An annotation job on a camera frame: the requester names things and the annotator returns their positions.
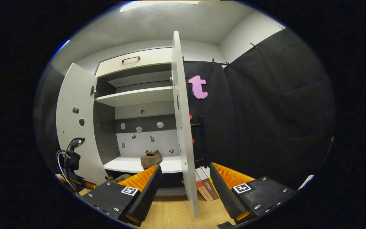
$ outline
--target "brown book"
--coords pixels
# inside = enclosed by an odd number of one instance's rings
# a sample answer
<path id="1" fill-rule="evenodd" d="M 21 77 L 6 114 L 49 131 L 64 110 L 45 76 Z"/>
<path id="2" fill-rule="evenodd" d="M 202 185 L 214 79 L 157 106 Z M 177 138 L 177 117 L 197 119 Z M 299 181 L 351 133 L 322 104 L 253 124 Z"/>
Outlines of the brown book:
<path id="1" fill-rule="evenodd" d="M 207 189 L 204 187 L 204 184 L 202 183 L 202 181 L 200 180 L 199 176 L 196 173 L 196 184 L 197 184 L 197 190 L 199 190 L 199 192 L 201 193 L 201 195 L 207 200 L 213 200 L 211 198 L 211 196 L 209 195 Z"/>
<path id="2" fill-rule="evenodd" d="M 212 197 L 213 200 L 219 199 L 216 190 L 214 189 L 213 184 L 211 183 L 210 179 L 207 177 L 205 172 L 202 168 L 197 168 L 196 173 L 198 174 L 199 178 L 201 179 L 204 187 L 207 189 L 209 195 Z"/>

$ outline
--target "drawer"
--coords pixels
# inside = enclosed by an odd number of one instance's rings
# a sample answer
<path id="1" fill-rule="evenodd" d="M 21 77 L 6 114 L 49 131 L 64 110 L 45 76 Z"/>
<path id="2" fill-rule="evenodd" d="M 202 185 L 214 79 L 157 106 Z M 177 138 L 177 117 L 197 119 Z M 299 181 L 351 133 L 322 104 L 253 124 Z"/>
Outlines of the drawer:
<path id="1" fill-rule="evenodd" d="M 133 52 L 101 62 L 97 68 L 96 77 L 103 77 L 133 68 L 170 64 L 171 61 L 172 48 L 156 48 Z"/>

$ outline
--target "cabinet shelf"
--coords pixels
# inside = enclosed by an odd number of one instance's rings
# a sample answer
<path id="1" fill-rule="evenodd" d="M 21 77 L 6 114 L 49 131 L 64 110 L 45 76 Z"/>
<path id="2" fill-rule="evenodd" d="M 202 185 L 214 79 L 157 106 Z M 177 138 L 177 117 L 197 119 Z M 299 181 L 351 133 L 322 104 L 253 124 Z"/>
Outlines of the cabinet shelf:
<path id="1" fill-rule="evenodd" d="M 162 173 L 182 172 L 180 156 L 164 157 L 160 162 Z M 104 165 L 104 169 L 113 171 L 122 171 L 130 173 L 139 173 L 143 171 L 141 158 L 119 156 Z"/>
<path id="2" fill-rule="evenodd" d="M 98 97 L 95 101 L 113 107 L 173 101 L 173 87 L 153 87 Z"/>

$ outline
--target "white cabinet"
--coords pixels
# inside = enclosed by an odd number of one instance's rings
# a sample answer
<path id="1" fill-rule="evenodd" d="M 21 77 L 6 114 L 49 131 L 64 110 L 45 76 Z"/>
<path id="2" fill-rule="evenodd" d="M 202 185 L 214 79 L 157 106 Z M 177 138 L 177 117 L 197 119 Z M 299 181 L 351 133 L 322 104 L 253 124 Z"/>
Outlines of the white cabinet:
<path id="1" fill-rule="evenodd" d="M 143 77 L 142 74 L 150 66 L 150 77 Z M 153 68 L 153 66 L 163 66 L 161 70 Z M 172 80 L 165 74 L 165 67 L 168 66 L 171 71 Z M 131 69 L 138 74 L 131 75 Z M 114 78 L 109 75 L 117 74 L 118 81 L 113 81 Z M 121 93 L 109 94 L 94 98 L 90 91 L 92 86 L 96 88 L 98 80 L 104 80 L 116 87 L 119 83 L 122 86 L 131 85 L 133 80 L 139 79 L 141 82 L 153 82 L 151 78 L 156 80 L 162 78 L 170 83 L 168 87 L 151 87 L 139 90 L 129 90 Z M 80 167 L 76 170 L 76 174 L 84 177 L 86 180 L 96 184 L 102 184 L 105 181 L 106 171 L 113 170 L 120 172 L 138 173 L 143 171 L 140 157 L 135 153 L 139 151 L 139 142 L 133 145 L 134 153 L 126 153 L 125 149 L 121 150 L 120 156 L 103 164 L 100 160 L 100 154 L 97 149 L 94 121 L 93 121 L 93 106 L 94 101 L 107 106 L 114 107 L 115 117 L 117 119 L 136 118 L 137 111 L 145 107 L 148 109 L 146 117 L 157 115 L 172 115 L 175 116 L 176 129 L 167 130 L 167 135 L 162 137 L 165 141 L 172 142 L 175 139 L 173 155 L 165 155 L 160 163 L 162 172 L 183 174 L 184 190 L 171 188 L 171 196 L 178 194 L 186 194 L 190 205 L 192 206 L 195 217 L 199 216 L 197 203 L 197 188 L 194 170 L 194 156 L 192 146 L 192 133 L 189 120 L 189 106 L 187 100 L 186 78 L 183 69 L 182 51 L 180 46 L 179 32 L 173 33 L 172 48 L 157 48 L 139 52 L 133 52 L 123 56 L 115 57 L 103 61 L 99 64 L 96 75 L 92 75 L 79 67 L 72 64 L 69 68 L 64 82 L 62 84 L 58 103 L 57 103 L 57 134 L 61 149 L 67 148 L 68 142 L 75 137 L 85 137 L 85 143 L 77 148 L 77 153 L 80 154 Z M 72 107 L 79 107 L 78 114 L 72 112 Z M 84 125 L 79 124 L 79 120 L 84 120 Z M 159 195 L 167 196 L 167 190 L 159 190 Z"/>

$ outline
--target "black fabric curtain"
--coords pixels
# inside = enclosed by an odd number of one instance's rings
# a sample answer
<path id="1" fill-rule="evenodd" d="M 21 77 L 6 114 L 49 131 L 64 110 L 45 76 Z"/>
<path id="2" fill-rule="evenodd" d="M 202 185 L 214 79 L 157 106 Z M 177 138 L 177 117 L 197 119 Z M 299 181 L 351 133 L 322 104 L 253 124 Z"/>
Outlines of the black fabric curtain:
<path id="1" fill-rule="evenodd" d="M 48 66 L 36 90 L 33 124 L 39 150 L 48 166 L 57 171 L 55 154 L 60 150 L 56 132 L 56 107 L 64 75 Z"/>
<path id="2" fill-rule="evenodd" d="M 320 168 L 334 135 L 334 96 L 320 61 L 286 29 L 238 57 L 225 74 L 237 126 L 232 168 L 298 189 Z"/>
<path id="3" fill-rule="evenodd" d="M 185 61 L 183 65 L 189 111 L 193 116 L 191 123 L 199 123 L 199 116 L 204 116 L 205 151 L 209 155 L 209 160 L 226 165 L 232 161 L 232 154 L 237 151 L 235 144 L 237 136 L 234 106 L 224 69 L 221 64 L 204 61 Z M 202 90 L 208 92 L 208 96 L 202 100 L 193 95 L 192 84 L 187 82 L 196 75 L 206 80 Z M 200 147 L 199 127 L 192 127 L 192 136 L 194 157 L 203 159 L 206 152 Z"/>

